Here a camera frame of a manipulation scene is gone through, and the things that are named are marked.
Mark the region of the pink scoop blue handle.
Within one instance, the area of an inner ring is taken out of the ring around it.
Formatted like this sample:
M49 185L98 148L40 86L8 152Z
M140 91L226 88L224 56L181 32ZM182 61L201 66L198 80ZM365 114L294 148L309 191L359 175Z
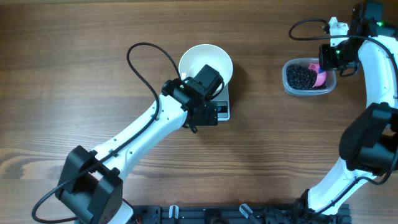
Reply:
M326 71L322 70L319 63L311 63L309 70L315 71L317 76L313 88L322 86L326 81Z

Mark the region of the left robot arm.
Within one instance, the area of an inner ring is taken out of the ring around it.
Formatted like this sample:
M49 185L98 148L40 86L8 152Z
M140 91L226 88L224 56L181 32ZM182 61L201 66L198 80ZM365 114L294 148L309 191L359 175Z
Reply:
M168 80L153 105L113 139L67 156L55 196L81 223L127 223L133 209L123 200L127 176L153 147L183 126L218 124L213 99L226 82L204 65L194 77Z

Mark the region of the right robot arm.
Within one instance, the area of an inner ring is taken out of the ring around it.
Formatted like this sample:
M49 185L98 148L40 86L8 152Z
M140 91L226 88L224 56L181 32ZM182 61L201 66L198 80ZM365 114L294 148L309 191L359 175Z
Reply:
M351 25L329 21L320 46L322 70L362 67L366 109L344 131L340 158L323 180L295 201L294 222L336 222L342 203L365 183L382 185L397 170L397 26L382 19L377 1L358 3Z

